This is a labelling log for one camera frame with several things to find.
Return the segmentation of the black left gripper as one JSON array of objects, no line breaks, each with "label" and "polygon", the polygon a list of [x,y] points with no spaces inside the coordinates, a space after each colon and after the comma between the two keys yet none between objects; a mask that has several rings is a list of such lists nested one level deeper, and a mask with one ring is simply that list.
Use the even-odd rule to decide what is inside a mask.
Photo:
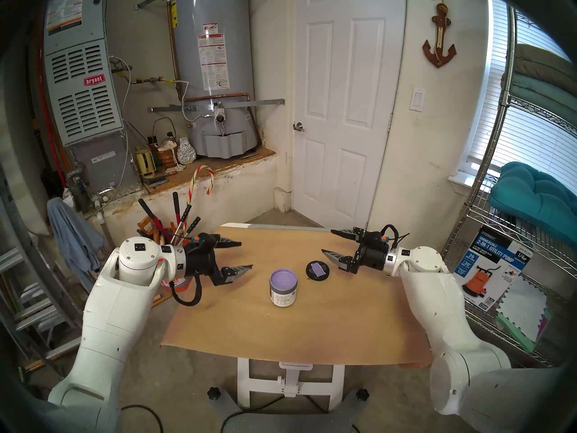
[{"label": "black left gripper", "polygon": [[205,275],[210,278],[213,285],[228,285],[253,268],[253,265],[218,268],[214,249],[235,248],[242,246],[242,242],[223,237],[220,234],[211,234],[215,244],[189,243],[184,246],[185,267],[184,277],[188,278]]}]

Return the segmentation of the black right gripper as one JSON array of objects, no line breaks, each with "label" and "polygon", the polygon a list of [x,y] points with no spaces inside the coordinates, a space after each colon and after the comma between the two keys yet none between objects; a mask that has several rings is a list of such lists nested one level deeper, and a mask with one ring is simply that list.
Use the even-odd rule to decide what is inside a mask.
[{"label": "black right gripper", "polygon": [[339,237],[353,240],[359,244],[355,256],[345,256],[341,253],[322,249],[322,253],[339,269],[356,274],[362,267],[369,267],[374,270],[383,271],[389,253],[389,243],[378,242],[367,244],[365,242],[366,231],[362,228],[352,229],[331,229],[331,233]]}]

